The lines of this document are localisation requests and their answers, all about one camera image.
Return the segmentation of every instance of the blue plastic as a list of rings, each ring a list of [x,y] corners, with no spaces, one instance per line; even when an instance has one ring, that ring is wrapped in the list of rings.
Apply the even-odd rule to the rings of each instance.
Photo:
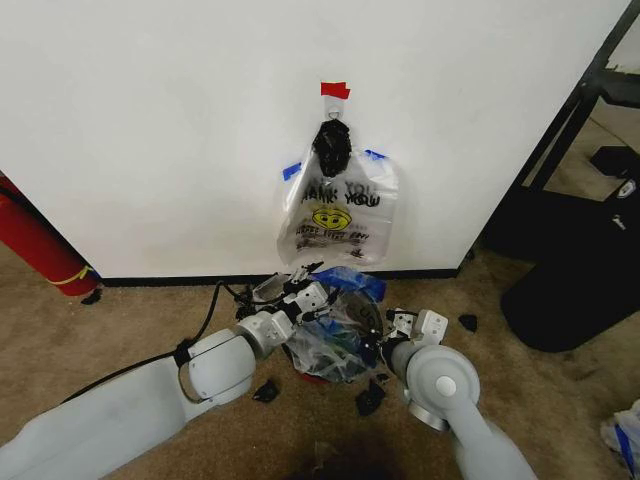
[[[635,477],[635,462],[633,460],[633,452],[631,451],[631,445],[629,444],[629,437],[624,431],[620,428],[620,425],[616,424],[615,426],[616,436],[618,437],[618,443],[620,444],[620,453],[622,453],[622,458],[624,458],[625,463],[627,464],[627,468],[629,469],[629,473],[631,474],[631,478]]]
[[[365,150],[364,153],[369,155],[374,160],[382,160],[384,158],[387,158],[386,155],[382,155],[381,153],[374,152],[373,150]]]
[[[314,273],[314,280],[331,287],[339,287],[345,292],[362,290],[375,302],[381,302],[387,290],[384,280],[358,272],[349,267],[334,267],[324,272]]]
[[[296,173],[298,173],[302,169],[302,162],[294,163],[290,167],[285,168],[282,171],[282,178],[286,182],[291,177],[293,177]]]

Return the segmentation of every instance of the yellow strap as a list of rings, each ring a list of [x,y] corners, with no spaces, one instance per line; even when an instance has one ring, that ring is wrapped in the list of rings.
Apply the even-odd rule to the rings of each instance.
[[[51,280],[49,280],[49,283],[52,285],[66,285],[67,283],[71,283],[74,280],[82,280],[89,272],[93,272],[93,268],[91,268],[89,265],[85,265],[84,267],[82,267],[82,270],[76,273],[73,277],[67,278],[66,280],[61,280],[59,282],[52,282]]]

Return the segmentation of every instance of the fire extinguisher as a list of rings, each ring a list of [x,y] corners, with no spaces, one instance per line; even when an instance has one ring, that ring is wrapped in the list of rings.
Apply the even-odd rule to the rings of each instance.
[[[84,295],[98,278],[6,177],[0,177],[0,240],[65,295]]]

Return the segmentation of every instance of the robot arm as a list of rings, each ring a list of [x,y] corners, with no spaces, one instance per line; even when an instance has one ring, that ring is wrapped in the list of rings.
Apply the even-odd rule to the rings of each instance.
[[[231,402],[251,387],[256,360],[292,334],[305,314],[327,301],[318,283],[303,282],[273,313],[258,312],[235,331],[209,335],[180,361],[168,357],[120,375],[49,410],[0,448],[0,480],[96,479],[179,432],[191,419]],[[188,364],[191,399],[178,364]]]
[[[480,381],[461,353],[439,345],[447,319],[432,311],[394,315],[382,356],[405,384],[409,411],[440,431],[451,429],[466,480],[535,480],[518,447],[486,421],[476,404]]]

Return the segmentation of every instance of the black baseboard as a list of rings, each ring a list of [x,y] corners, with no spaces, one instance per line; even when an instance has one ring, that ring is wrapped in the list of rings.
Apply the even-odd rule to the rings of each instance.
[[[453,278],[458,275],[459,269],[443,268],[433,270],[394,270],[384,272],[366,272],[384,280],[411,280],[411,279],[436,279]],[[194,285],[214,285],[223,281],[229,285],[257,285],[271,275],[226,275],[208,277],[123,277],[103,278],[105,287],[178,287]]]

